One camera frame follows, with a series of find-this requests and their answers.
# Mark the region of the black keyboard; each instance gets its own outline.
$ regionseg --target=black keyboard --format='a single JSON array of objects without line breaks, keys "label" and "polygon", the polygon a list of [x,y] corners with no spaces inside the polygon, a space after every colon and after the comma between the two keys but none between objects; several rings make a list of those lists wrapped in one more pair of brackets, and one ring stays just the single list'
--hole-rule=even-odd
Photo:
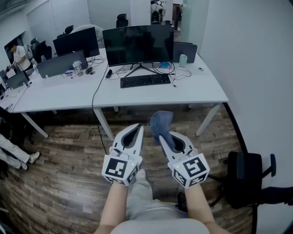
[{"label": "black keyboard", "polygon": [[170,83],[171,82],[167,74],[140,75],[124,77],[120,79],[121,89],[146,85],[163,85]]}]

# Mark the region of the gray pants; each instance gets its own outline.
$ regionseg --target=gray pants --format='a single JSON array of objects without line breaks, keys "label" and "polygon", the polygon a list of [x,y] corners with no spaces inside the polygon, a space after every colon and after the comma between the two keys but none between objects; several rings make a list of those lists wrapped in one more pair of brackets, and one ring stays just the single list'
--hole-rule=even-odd
[{"label": "gray pants", "polygon": [[8,152],[12,153],[15,157],[19,160],[14,159],[3,152],[0,149],[0,160],[5,161],[10,166],[13,166],[17,169],[21,167],[21,162],[27,163],[29,160],[29,155],[21,150],[18,146],[12,144],[10,140],[7,140],[3,135],[0,134],[0,147],[7,150]]},{"label": "gray pants", "polygon": [[172,210],[172,214],[176,213],[176,218],[186,218],[186,214],[179,211],[174,203],[153,200],[152,187],[146,179],[137,180],[133,185],[131,194],[127,197],[127,220],[137,219],[140,213],[154,209]]}]

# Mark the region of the desk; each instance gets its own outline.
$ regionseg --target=desk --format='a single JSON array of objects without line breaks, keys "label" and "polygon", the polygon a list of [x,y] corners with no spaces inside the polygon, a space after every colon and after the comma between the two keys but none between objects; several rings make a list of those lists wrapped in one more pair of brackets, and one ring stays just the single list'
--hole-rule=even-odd
[{"label": "desk", "polygon": [[[100,49],[100,53],[106,59],[105,49]],[[186,66],[192,72],[192,76],[175,81],[176,88],[172,84],[167,84],[121,89],[119,79],[103,79],[101,82],[106,67],[107,60],[93,69],[96,72],[94,75],[84,74],[73,79],[64,78],[62,75],[41,79],[38,74],[33,74],[34,83],[25,91],[13,113],[21,113],[36,130],[47,138],[48,135],[27,115],[27,112],[91,108],[93,94],[101,83],[93,100],[94,112],[109,139],[113,141],[114,135],[103,115],[101,109],[103,107],[215,103],[196,131],[196,135],[200,136],[218,111],[221,103],[228,101],[219,83],[198,55],[194,64]],[[115,72],[120,67],[112,67],[111,69]],[[125,66],[125,69],[130,72],[130,65]],[[176,71],[176,73],[176,76],[187,74],[184,71]],[[150,74],[150,72],[140,69],[133,75],[144,74]],[[7,103],[7,100],[2,100],[0,106],[6,108]]]}]

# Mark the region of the forearm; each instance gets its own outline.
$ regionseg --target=forearm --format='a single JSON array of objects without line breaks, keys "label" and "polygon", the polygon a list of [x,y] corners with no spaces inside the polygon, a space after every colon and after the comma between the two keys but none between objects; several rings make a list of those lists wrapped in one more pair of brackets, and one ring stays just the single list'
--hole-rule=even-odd
[{"label": "forearm", "polygon": [[102,213],[100,225],[116,227],[126,219],[128,187],[114,183]]},{"label": "forearm", "polygon": [[27,58],[26,56],[22,57],[19,61],[17,61],[18,64],[21,64],[23,61],[25,61]]},{"label": "forearm", "polygon": [[188,217],[202,223],[215,222],[205,194],[200,185],[192,186],[185,190]]}]

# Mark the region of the bottle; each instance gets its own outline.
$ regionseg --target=bottle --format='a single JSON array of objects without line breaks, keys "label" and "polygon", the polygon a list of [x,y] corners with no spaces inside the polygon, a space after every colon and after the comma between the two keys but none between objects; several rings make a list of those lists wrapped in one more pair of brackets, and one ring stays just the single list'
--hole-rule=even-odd
[{"label": "bottle", "polygon": [[36,64],[33,65],[33,70],[34,70],[36,73],[38,73],[38,69],[37,69]]},{"label": "bottle", "polygon": [[41,61],[45,62],[46,61],[46,57],[44,55],[41,56]]}]

